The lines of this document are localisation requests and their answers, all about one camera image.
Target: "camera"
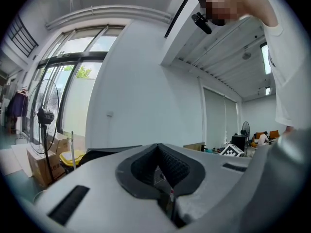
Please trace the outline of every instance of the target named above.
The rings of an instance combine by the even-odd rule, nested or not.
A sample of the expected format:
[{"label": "camera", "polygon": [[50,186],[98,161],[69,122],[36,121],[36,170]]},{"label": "camera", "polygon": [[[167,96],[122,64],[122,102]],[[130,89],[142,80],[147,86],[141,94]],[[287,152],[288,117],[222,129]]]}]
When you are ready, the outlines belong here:
[{"label": "camera", "polygon": [[207,19],[205,19],[205,17],[200,12],[192,15],[191,18],[194,21],[194,23],[200,29],[202,29],[206,34],[211,34],[212,33],[212,29],[207,24]]}]

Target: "tree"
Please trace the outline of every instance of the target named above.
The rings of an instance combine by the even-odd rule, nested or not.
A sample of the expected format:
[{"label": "tree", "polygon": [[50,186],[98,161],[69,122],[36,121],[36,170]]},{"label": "tree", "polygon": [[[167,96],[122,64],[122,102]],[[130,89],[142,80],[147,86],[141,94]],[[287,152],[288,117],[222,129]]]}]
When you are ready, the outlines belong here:
[{"label": "tree", "polygon": [[[72,71],[73,66],[67,66],[64,68],[64,71]],[[77,72],[76,78],[89,79],[89,74],[92,69],[86,69],[84,66],[81,66]]]}]

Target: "floor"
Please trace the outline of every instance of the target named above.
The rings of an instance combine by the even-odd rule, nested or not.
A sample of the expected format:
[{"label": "floor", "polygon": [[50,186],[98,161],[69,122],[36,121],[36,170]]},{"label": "floor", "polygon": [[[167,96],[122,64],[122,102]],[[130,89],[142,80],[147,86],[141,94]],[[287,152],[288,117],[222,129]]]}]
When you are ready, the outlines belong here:
[{"label": "floor", "polygon": [[[11,145],[15,144],[16,138],[15,134],[10,135],[0,127],[0,151],[10,149]],[[23,170],[6,175],[4,178],[16,196],[21,196],[30,202],[33,202],[36,194],[42,191],[34,177],[28,178]]]}]

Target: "black slot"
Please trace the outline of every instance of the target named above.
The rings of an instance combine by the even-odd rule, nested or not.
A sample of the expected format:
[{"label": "black slot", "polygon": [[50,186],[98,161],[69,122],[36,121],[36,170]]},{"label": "black slot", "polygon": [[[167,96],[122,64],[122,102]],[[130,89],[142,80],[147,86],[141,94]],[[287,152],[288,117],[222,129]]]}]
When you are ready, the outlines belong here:
[{"label": "black slot", "polygon": [[88,191],[88,187],[76,186],[48,216],[64,226]]},{"label": "black slot", "polygon": [[233,164],[230,164],[230,163],[223,164],[223,167],[229,168],[231,170],[235,170],[235,171],[238,171],[238,172],[245,172],[246,169],[247,169],[244,166],[236,166],[236,165],[233,165]]}]

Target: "person sitting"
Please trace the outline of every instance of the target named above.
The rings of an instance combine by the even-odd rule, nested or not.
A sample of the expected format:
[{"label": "person sitting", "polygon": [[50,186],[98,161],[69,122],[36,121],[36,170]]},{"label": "person sitting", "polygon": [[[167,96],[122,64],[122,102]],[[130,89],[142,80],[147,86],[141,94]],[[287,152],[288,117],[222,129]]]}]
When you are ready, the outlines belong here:
[{"label": "person sitting", "polygon": [[265,145],[269,145],[268,132],[266,131],[259,137],[258,147]]}]

